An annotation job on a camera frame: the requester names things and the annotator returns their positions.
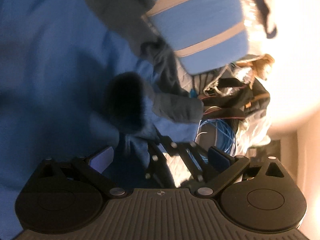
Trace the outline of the blue fleece jacket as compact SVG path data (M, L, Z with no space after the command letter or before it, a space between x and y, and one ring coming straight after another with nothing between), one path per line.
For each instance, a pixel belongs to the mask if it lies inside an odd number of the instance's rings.
M1 0L1 239L22 230L15 201L45 158L107 146L104 175L146 179L147 140L190 141L202 103L180 87L171 48L141 16L153 0Z

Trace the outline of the folded navy white clothes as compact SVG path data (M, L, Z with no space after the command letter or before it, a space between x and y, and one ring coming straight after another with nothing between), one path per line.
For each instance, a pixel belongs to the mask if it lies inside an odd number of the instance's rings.
M259 11L260 22L264 27L267 39L273 39L277 35L277 26L267 0L254 0L257 11Z

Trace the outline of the black bag red trim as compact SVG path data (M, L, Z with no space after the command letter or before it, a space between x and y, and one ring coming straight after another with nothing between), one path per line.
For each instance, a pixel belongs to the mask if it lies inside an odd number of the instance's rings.
M269 92L257 79L250 85L234 77L218 79L208 85L199 98L204 106L203 121L220 120L230 126L265 111L270 103Z

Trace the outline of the striped canvas tote bag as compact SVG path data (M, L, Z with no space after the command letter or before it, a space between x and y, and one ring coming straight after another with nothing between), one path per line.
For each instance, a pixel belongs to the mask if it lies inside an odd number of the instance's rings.
M233 70L235 64L229 63L221 68L216 68L208 72L193 75L191 77L191 90L189 96L196 98L200 95L211 96L221 94L217 88L219 80L223 78L234 78Z

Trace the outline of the brown teddy bear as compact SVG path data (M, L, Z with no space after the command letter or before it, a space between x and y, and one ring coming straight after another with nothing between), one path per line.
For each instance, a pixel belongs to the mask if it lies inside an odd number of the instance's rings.
M251 67L255 77L258 77L264 81L272 72L275 59L270 54L253 55L248 54L245 57L236 61L236 65L239 67Z

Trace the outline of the right blue striped pillow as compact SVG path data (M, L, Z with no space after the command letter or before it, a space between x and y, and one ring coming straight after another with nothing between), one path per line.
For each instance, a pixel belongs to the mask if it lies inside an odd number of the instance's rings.
M240 0L155 0L146 15L190 75L248 52Z

